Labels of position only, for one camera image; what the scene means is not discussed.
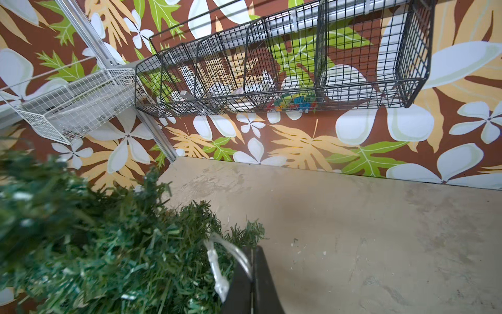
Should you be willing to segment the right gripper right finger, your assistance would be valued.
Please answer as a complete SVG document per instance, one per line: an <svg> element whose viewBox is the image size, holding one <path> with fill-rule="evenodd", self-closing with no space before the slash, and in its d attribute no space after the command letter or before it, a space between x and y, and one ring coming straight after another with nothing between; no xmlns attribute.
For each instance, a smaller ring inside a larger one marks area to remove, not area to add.
<svg viewBox="0 0 502 314"><path fill-rule="evenodd" d="M253 252L253 313L285 314L262 247Z"/></svg>

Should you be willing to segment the small green christmas tree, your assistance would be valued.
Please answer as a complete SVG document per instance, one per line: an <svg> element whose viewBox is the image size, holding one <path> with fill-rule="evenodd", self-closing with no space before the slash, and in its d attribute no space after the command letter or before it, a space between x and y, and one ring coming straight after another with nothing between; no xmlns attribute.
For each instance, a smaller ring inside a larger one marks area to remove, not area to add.
<svg viewBox="0 0 502 314"><path fill-rule="evenodd" d="M265 230L224 230L207 201L170 209L158 178L94 189L54 158L3 154L1 288L36 300L37 313L218 313L205 240L255 247Z"/></svg>

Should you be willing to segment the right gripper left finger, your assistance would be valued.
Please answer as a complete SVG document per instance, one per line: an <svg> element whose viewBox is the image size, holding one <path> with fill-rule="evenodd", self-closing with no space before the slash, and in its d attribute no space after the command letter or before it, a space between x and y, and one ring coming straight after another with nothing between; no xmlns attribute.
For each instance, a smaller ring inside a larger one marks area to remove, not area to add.
<svg viewBox="0 0 502 314"><path fill-rule="evenodd" d="M236 262L230 290L226 301L222 304L221 314L252 313L252 280L248 278L243 267Z"/></svg>

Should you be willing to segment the clear string lights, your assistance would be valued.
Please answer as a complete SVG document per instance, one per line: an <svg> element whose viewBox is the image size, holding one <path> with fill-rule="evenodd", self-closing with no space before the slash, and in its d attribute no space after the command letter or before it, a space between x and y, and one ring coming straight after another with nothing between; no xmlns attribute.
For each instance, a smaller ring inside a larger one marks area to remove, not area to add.
<svg viewBox="0 0 502 314"><path fill-rule="evenodd" d="M248 282L251 282L253 278L251 258L246 255L244 249L241 249L230 241L225 240L217 233L212 233L203 241L203 244L207 250L210 270L214 277L214 290L220 301L224 303L230 292L230 281L228 279L229 275L227 274L227 266L222 266L220 263L220 255L216 249L216 244L222 246L224 250L234 259L237 265L241 267Z"/></svg>

